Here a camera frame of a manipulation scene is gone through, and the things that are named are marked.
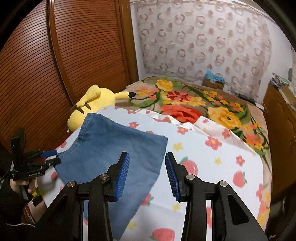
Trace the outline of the black sleeved left forearm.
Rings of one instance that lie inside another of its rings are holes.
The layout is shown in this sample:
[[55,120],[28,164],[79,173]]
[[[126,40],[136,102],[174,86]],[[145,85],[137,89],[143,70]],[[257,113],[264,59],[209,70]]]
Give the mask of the black sleeved left forearm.
[[47,209],[43,201],[37,206],[29,204],[22,193],[11,189],[10,180],[5,180],[1,186],[1,240],[32,240],[35,226],[22,222],[25,206],[36,222]]

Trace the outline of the left hand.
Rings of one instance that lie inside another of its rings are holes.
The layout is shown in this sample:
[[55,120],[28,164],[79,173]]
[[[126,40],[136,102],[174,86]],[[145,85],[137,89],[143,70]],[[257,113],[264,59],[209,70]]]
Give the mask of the left hand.
[[21,187],[27,186],[28,193],[33,194],[36,191],[36,188],[38,187],[37,178],[32,178],[30,180],[17,180],[17,181],[14,181],[13,179],[11,179],[10,186],[11,186],[11,189],[18,194],[22,193]]

